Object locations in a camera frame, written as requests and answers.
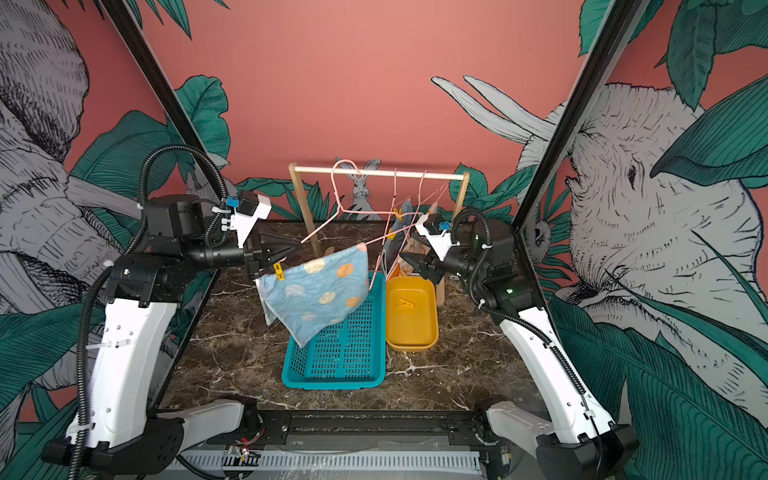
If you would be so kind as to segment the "blue dotted towel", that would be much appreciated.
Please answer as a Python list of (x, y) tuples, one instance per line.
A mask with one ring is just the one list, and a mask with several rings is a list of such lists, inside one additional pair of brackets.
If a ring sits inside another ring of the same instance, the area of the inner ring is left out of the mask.
[(365, 244), (305, 262), (255, 281), (266, 323), (278, 321), (305, 347), (321, 330), (341, 323), (366, 300)]

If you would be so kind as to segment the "pink wire hanger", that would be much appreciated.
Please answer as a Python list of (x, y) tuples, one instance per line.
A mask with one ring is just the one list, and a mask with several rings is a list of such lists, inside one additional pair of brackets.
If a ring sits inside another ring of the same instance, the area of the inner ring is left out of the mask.
[[(290, 178), (294, 185), (294, 196), (297, 202), (299, 203), (304, 224), (307, 230), (307, 235), (300, 242), (304, 244), (307, 241), (309, 241), (312, 245), (313, 252), (315, 253), (316, 256), (320, 255), (320, 245), (319, 245), (319, 242), (314, 238), (314, 236), (340, 215), (349, 215), (353, 219), (355, 218), (369, 219), (371, 216), (373, 216), (374, 220), (380, 220), (382, 218), (385, 218), (387, 221), (387, 224), (390, 224), (390, 221), (393, 218), (395, 218), (393, 209), (395, 207), (395, 201), (397, 199), (397, 180), (400, 178), (420, 180), (420, 177), (423, 173), (423, 172), (419, 173), (419, 172), (413, 172), (413, 171), (375, 170), (370, 168), (365, 168), (364, 170), (360, 170), (355, 162), (348, 159), (340, 159), (332, 167), (300, 166), (300, 165), (297, 165), (296, 163), (291, 163), (288, 169), (289, 169)], [(307, 200), (308, 196), (303, 186), (303, 180), (301, 179), (302, 173), (327, 174), (330, 176), (332, 190), (333, 190), (333, 197), (335, 198), (336, 210), (333, 211), (332, 214), (318, 227), (315, 226), (314, 220), (310, 216), (311, 211), (310, 211), (309, 203)], [(342, 173), (344, 175), (354, 175), (355, 177), (373, 176), (373, 177), (391, 178), (393, 181), (393, 194), (392, 194), (390, 209), (382, 210), (382, 211), (374, 210), (368, 202), (363, 202), (363, 203), (357, 202), (351, 208), (345, 208), (342, 205), (341, 196), (339, 195), (339, 189), (336, 185), (336, 181), (335, 181), (336, 173)], [(454, 209), (453, 209), (453, 216), (456, 216), (463, 207), (463, 202), (466, 194), (466, 189), (469, 184), (469, 179), (470, 179), (470, 176), (468, 173), (459, 175), (459, 174), (428, 172), (425, 180), (446, 181), (447, 184), (443, 187), (445, 191), (448, 190), (448, 187), (450, 186), (451, 181), (460, 182), (459, 195), (457, 197), (457, 200), (455, 202)]]

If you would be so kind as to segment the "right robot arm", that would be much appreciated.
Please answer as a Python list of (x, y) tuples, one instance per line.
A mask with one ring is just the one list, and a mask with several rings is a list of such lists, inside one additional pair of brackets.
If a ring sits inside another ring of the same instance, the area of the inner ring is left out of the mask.
[(511, 401), (481, 410), (482, 441), (505, 440), (532, 456), (547, 479), (611, 479), (636, 452), (635, 430), (617, 423), (567, 356), (525, 251), (510, 226), (466, 208), (452, 220), (438, 213), (402, 216), (424, 254), (401, 257), (438, 284), (457, 277), (475, 308), (489, 315), (525, 363), (547, 408), (541, 417)]

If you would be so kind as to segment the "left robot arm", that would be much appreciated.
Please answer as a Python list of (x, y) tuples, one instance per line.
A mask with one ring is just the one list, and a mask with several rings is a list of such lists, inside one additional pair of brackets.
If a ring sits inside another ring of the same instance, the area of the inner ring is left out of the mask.
[(213, 218), (205, 219), (197, 196), (150, 197), (152, 167), (171, 147), (152, 151), (139, 172), (138, 230), (83, 301), (76, 416), (41, 455), (46, 463), (66, 467), (73, 479), (83, 468), (111, 477), (157, 474), (184, 450), (242, 426), (246, 407), (238, 400), (164, 414), (149, 407), (164, 336), (186, 288), (201, 272), (244, 267), (257, 279), (301, 248), (296, 240), (258, 230), (271, 210), (268, 198), (231, 195), (206, 153), (188, 145), (180, 151), (196, 160), (214, 190)]

